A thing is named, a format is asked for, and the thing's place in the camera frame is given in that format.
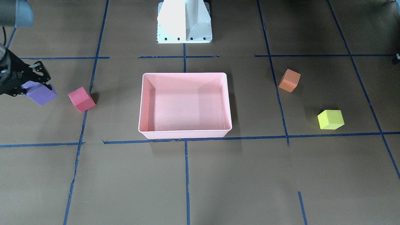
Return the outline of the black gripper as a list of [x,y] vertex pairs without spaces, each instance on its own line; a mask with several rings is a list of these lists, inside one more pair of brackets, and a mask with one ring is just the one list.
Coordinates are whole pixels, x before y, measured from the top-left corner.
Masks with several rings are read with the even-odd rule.
[[49,90],[53,90],[53,87],[49,83],[51,77],[42,61],[37,61],[29,66],[10,50],[1,50],[0,66],[0,95],[6,94],[12,97],[26,95],[27,90],[21,85],[29,81],[29,77],[30,81],[40,83]]

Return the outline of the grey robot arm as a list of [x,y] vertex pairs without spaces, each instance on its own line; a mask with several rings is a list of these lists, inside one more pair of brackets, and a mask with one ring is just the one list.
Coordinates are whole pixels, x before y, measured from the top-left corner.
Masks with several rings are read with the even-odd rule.
[[[0,6],[1,27],[28,28],[33,25],[34,13],[26,1],[2,0]],[[26,64],[5,44],[1,44],[0,69],[0,94],[12,97],[27,94],[23,85],[29,81],[53,91],[53,87],[49,83],[51,77],[41,61],[37,61],[33,65]]]

